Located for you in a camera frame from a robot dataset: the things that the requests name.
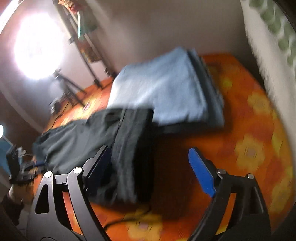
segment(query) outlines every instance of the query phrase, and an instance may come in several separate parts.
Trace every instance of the dark sleeve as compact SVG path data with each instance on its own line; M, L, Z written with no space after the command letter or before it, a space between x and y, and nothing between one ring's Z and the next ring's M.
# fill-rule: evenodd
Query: dark sleeve
M9 197L5 195L1 202L6 214L12 220L13 224L17 226L19 224L20 212L24 208L24 204L16 204Z

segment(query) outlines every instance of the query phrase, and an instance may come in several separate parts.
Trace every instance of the dark gray garment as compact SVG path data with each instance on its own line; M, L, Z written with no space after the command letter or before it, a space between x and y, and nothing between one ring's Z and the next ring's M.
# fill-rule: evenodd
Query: dark gray garment
M111 163L97 191L96 203L146 202L153 184L151 109L108 109L87 120L71 121L49 130L33 144L37 163L45 162L55 175L82 167L106 145Z

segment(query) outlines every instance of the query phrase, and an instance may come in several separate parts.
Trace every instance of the orange tablecloth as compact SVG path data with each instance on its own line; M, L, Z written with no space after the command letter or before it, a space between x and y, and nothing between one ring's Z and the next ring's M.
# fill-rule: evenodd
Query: orange tablecloth
M138 222L111 226L107 233L113 241L186 240L200 221L210 198L205 195L188 163L187 152L198 147L217 168L232 175L253 173L266 201L271 226L275 229L293 205L293 167L283 126L262 88L250 73L231 55L204 57L224 95L225 128L193 137L170 136L157 140L155 150L155 187L152 211ZM103 91L95 86L86 89L87 107L65 111L54 127L70 120L87 118L106 107L111 85ZM64 200L73 230L80 232L70 199ZM105 224L142 213L147 206L92 204ZM226 229L231 206L226 210L218 232Z

